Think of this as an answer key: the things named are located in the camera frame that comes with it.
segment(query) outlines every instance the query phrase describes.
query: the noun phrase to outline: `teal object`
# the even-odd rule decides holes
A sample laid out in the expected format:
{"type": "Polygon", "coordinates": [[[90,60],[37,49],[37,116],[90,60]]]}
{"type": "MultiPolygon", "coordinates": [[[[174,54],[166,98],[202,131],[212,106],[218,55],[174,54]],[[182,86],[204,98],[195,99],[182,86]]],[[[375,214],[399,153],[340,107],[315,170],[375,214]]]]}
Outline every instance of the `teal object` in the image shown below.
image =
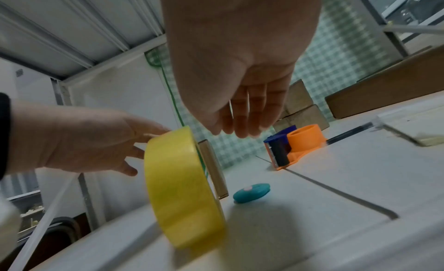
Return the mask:
{"type": "Polygon", "coordinates": [[[260,183],[237,191],[233,195],[233,199],[239,204],[248,203],[262,198],[268,192],[270,192],[270,185],[268,183],[260,183]]]}

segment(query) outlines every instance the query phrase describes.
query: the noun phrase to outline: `metal ceiling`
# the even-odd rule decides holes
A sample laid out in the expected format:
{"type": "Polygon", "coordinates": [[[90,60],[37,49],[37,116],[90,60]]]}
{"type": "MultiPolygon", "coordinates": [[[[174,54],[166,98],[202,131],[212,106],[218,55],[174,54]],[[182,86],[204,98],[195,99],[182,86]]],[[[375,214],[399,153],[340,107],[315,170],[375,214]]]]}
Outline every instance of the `metal ceiling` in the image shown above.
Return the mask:
{"type": "Polygon", "coordinates": [[[59,80],[163,34],[160,0],[0,0],[0,57],[59,80]]]}

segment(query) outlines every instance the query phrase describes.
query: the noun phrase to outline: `black sleeve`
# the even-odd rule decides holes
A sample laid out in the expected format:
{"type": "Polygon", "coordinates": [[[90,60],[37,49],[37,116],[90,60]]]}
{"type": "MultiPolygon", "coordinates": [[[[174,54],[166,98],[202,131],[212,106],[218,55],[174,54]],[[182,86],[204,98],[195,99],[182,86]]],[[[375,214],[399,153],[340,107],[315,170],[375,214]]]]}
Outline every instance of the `black sleeve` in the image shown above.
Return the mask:
{"type": "Polygon", "coordinates": [[[0,180],[6,173],[10,131],[11,101],[7,95],[0,93],[0,180]]]}

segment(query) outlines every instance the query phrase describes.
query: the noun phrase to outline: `packing tape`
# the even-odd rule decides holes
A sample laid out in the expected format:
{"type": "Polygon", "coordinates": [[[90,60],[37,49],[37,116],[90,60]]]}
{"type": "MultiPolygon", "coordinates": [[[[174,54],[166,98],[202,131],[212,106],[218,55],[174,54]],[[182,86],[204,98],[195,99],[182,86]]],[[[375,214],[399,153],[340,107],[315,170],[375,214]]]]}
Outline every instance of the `packing tape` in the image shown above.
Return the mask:
{"type": "Polygon", "coordinates": [[[190,247],[225,228],[188,126],[151,139],[144,163],[154,214],[173,246],[190,247]]]}

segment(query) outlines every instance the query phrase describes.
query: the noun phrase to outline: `green checkered cloth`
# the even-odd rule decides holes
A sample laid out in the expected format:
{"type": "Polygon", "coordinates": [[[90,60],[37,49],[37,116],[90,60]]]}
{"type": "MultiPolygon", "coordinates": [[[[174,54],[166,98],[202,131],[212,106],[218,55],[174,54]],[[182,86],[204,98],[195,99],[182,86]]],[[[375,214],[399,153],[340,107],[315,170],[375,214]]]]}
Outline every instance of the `green checkered cloth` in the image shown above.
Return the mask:
{"type": "MultiPolygon", "coordinates": [[[[326,96],[393,62],[363,24],[347,0],[324,0],[313,41],[296,63],[292,83],[304,81],[314,103],[329,121],[334,118],[325,102],[326,96]]],[[[265,150],[263,140],[275,133],[273,129],[259,139],[214,136],[188,112],[180,99],[166,45],[149,51],[146,57],[151,66],[162,69],[181,124],[190,126],[197,141],[210,141],[223,168],[265,150]]]]}

